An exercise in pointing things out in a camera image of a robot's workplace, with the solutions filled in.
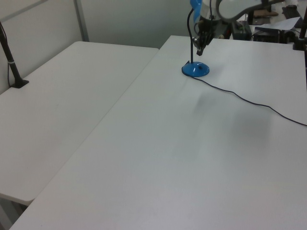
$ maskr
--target black device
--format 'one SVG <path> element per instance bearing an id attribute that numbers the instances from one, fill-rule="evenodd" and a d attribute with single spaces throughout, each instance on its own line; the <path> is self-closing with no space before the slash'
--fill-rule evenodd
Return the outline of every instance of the black device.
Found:
<path id="1" fill-rule="evenodd" d="M 294 27 L 295 28 L 302 28 L 303 19 L 302 19 L 301 15 L 299 14 L 299 12 L 297 11 L 297 6 L 289 5 L 289 6 L 283 7 L 282 9 L 283 9 L 283 14 L 286 17 L 286 19 L 300 17 L 300 19 L 297 21 L 297 23 L 295 24 Z"/>
<path id="2" fill-rule="evenodd" d="M 3 48 L 3 51 L 5 53 L 5 56 L 8 60 L 8 64 L 10 65 L 12 73 L 13 73 L 14 78 L 15 78 L 15 84 L 13 84 L 11 87 L 20 89 L 21 87 L 23 87 L 24 85 L 29 83 L 29 81 L 23 80 L 19 75 L 17 66 L 16 66 L 15 61 L 13 59 L 12 53 L 10 51 L 9 44 L 8 44 L 8 41 L 7 41 L 7 37 L 6 37 L 6 34 L 4 32 L 4 29 L 3 29 L 1 22 L 0 22 L 0 42 L 1 42 L 1 45 L 2 45 L 2 48 Z"/>
<path id="3" fill-rule="evenodd" d="M 255 27 L 253 41 L 279 43 L 279 36 L 280 36 L 279 30 Z"/>
<path id="4" fill-rule="evenodd" d="M 251 30 L 246 21 L 231 23 L 231 33 L 234 40 L 251 40 Z"/>

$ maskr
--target equipment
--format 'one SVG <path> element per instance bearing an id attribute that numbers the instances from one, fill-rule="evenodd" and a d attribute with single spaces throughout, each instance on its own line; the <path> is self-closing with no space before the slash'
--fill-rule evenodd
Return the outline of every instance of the equipment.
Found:
<path id="1" fill-rule="evenodd" d="M 297 23 L 295 24 L 295 28 L 302 28 L 303 25 L 303 19 L 301 17 L 301 15 L 299 14 L 299 12 L 297 11 L 296 8 L 293 7 L 282 7 L 283 9 L 283 14 L 286 17 L 286 19 L 289 18 L 297 18 L 300 17 L 300 19 L 297 21 Z"/>

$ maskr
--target white wall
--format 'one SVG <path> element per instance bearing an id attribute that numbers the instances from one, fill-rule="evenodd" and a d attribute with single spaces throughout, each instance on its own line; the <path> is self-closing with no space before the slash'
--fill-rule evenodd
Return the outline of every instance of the white wall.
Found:
<path id="1" fill-rule="evenodd" d="M 82 40 L 73 0 L 48 0 L 2 25 L 22 78 Z M 7 59 L 1 47 L 0 93 L 7 89 Z"/>
<path id="2" fill-rule="evenodd" d="M 170 35 L 189 35 L 189 0 L 80 0 L 89 40 L 160 48 Z"/>

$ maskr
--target black cable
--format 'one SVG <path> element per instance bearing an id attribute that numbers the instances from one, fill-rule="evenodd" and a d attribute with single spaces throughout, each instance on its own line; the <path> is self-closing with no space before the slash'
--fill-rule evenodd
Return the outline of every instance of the black cable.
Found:
<path id="1" fill-rule="evenodd" d="M 213 15 L 212 15 L 211 0 L 210 0 L 209 7 L 210 7 L 210 18 L 211 18 L 210 33 L 212 33 L 212 30 L 213 30 L 213 26 L 212 26 L 212 22 L 213 22 Z"/>
<path id="2" fill-rule="evenodd" d="M 191 77 L 191 76 L 189 76 L 189 77 L 190 77 L 190 78 L 193 78 L 193 79 L 195 79 L 195 80 L 201 81 L 201 82 L 203 82 L 203 83 L 205 83 L 205 84 L 211 86 L 212 88 L 215 88 L 215 89 L 218 89 L 218 90 L 221 90 L 221 91 L 224 91 L 224 92 L 230 92 L 230 93 L 234 94 L 235 96 L 237 96 L 238 98 L 240 98 L 241 100 L 243 100 L 243 101 L 245 101 L 245 102 L 248 102 L 248 103 L 250 103 L 250 104 L 270 108 L 270 109 L 272 109 L 275 113 L 277 113 L 278 115 L 280 115 L 281 117 L 283 117 L 283 118 L 285 118 L 285 119 L 287 119 L 287 120 L 289 120 L 289 121 L 292 121 L 292 122 L 294 122 L 294 123 L 297 123 L 297 124 L 299 124 L 299 125 L 302 125 L 302 126 L 307 127 L 307 125 L 305 125 L 305 124 L 303 124 L 303 123 L 297 122 L 297 121 L 295 121 L 295 120 L 292 120 L 292 119 L 290 119 L 290 118 L 288 118 L 288 117 L 282 115 L 281 113 L 277 112 L 275 109 L 273 109 L 272 107 L 270 107 L 270 106 L 268 106 L 268 105 L 265 105 L 265 104 L 258 104 L 258 103 L 251 102 L 251 101 L 249 101 L 249 100 L 244 99 L 243 97 L 240 97 L 238 94 L 236 94 L 236 93 L 233 92 L 233 91 L 230 91 L 230 90 L 223 90 L 223 89 L 221 89 L 221 88 L 218 88 L 218 87 L 216 87 L 216 86 L 213 86 L 213 85 L 211 85 L 211 84 L 205 82 L 204 80 L 201 80 L 201 79 L 198 79 L 198 78 L 194 78 L 194 77 Z"/>
<path id="3" fill-rule="evenodd" d="M 9 84 L 9 87 L 11 87 L 10 85 L 10 65 L 8 63 L 8 84 Z"/>
<path id="4" fill-rule="evenodd" d="M 199 35 L 199 32 L 196 31 L 196 26 L 197 26 L 197 25 L 198 25 L 198 23 L 195 23 L 195 24 L 194 24 L 194 32 L 195 32 L 197 35 Z"/>
<path id="5" fill-rule="evenodd" d="M 291 30 L 296 31 L 296 32 L 298 32 L 298 33 L 300 34 L 300 32 L 299 32 L 299 31 L 297 31 L 297 30 L 294 30 L 294 29 L 291 29 Z"/>

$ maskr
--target table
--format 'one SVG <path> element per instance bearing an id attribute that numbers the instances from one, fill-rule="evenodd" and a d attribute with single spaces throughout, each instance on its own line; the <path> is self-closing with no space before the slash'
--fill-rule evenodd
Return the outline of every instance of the table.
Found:
<path id="1" fill-rule="evenodd" d="M 306 229 L 307 128 L 184 76 L 188 58 L 170 37 L 12 230 Z M 307 123 L 303 52 L 214 39 L 199 60 Z"/>
<path id="2" fill-rule="evenodd" d="M 157 49 L 77 42 L 0 96 L 0 197 L 29 205 Z"/>

